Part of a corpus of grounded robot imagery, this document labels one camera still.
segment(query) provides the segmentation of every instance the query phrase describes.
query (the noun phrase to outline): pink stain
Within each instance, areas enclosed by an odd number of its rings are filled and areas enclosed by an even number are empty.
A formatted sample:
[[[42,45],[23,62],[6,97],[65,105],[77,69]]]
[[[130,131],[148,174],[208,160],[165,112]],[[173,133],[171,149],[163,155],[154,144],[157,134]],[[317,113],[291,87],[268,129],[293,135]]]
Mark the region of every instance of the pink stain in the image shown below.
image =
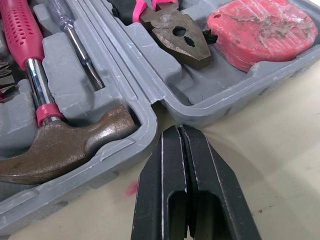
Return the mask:
[[[128,186],[128,188],[125,191],[125,194],[127,197],[132,197],[133,195],[135,195],[138,191],[138,181],[133,181],[132,183],[130,183],[130,185]]]

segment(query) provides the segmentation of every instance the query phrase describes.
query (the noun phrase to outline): rusty hammer head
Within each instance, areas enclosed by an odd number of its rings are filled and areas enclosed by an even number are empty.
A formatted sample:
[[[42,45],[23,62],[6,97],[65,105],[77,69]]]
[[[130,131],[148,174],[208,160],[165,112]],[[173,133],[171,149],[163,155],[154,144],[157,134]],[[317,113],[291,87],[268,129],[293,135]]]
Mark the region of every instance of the rusty hammer head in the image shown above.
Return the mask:
[[[78,168],[103,145],[123,139],[136,129],[123,105],[114,107],[91,126],[75,128],[60,120],[52,121],[39,128],[26,153],[0,160],[0,181],[45,183]]]

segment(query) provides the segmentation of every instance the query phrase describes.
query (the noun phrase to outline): tool case tray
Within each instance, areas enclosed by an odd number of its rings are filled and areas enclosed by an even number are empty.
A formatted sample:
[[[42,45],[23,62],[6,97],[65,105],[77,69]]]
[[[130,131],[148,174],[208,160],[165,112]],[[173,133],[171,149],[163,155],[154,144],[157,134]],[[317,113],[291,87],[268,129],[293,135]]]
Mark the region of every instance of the tool case tray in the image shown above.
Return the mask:
[[[226,62],[210,45],[210,66],[194,70],[163,51],[140,23],[125,26],[112,15],[107,0],[66,1],[105,88],[94,91],[66,34],[54,24],[41,0],[31,1],[45,36],[43,67],[59,109],[68,124],[82,127],[123,104],[140,126],[134,134],[106,144],[89,162],[54,180],[41,185],[0,182],[0,239],[59,211],[70,200],[117,178],[119,170],[146,159],[157,142],[158,122],[151,107],[155,102],[161,102],[181,124],[204,126],[238,112],[250,100],[275,90],[320,59],[317,36],[313,47],[296,59],[259,62],[246,73]],[[308,0],[289,2],[305,11],[320,29],[319,6]],[[181,11],[205,30],[210,14],[226,3],[184,0]],[[3,32],[0,54],[8,54]],[[0,161],[25,152],[38,129],[27,79],[18,83],[18,92],[0,104]]]

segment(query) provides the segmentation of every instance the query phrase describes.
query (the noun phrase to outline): white table surface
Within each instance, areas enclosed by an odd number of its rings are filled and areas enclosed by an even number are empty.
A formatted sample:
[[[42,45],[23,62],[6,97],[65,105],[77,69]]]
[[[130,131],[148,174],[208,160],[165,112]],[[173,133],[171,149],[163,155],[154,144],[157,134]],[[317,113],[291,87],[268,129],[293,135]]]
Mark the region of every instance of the white table surface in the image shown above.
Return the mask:
[[[160,131],[176,124],[154,110]],[[236,173],[262,239],[320,239],[320,62],[201,130]],[[9,240],[129,240],[136,195],[126,190],[145,162]]]

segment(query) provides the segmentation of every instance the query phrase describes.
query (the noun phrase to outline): pink hammer handle grip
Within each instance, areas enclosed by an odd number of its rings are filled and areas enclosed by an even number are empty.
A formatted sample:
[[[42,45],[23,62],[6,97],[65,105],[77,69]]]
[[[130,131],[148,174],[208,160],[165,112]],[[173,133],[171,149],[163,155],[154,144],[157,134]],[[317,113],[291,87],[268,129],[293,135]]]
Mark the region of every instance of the pink hammer handle grip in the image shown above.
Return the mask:
[[[27,0],[1,0],[0,10],[9,50],[22,70],[27,59],[44,59],[43,36]]]

